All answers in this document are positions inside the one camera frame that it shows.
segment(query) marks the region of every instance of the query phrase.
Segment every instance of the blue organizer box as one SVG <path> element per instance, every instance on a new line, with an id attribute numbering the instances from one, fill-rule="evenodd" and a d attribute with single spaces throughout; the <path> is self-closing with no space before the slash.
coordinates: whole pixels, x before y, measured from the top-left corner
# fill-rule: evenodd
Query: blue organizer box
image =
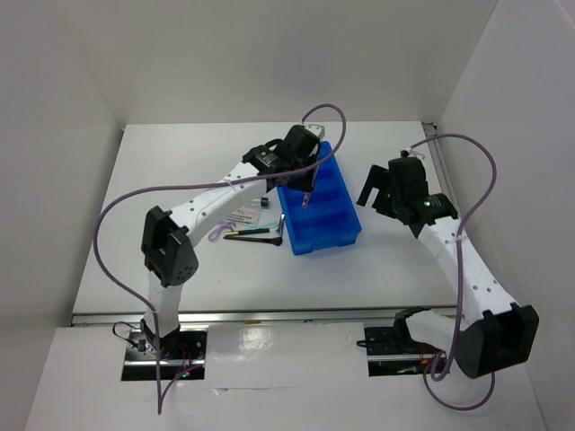
<path id="1" fill-rule="evenodd" d="M 320 158 L 331 150 L 329 142 L 322 142 Z M 294 254 L 341 247 L 358 238 L 361 224 L 335 157 L 318 168 L 315 191 L 306 209 L 302 208 L 304 192 L 280 187 L 278 194 Z"/>

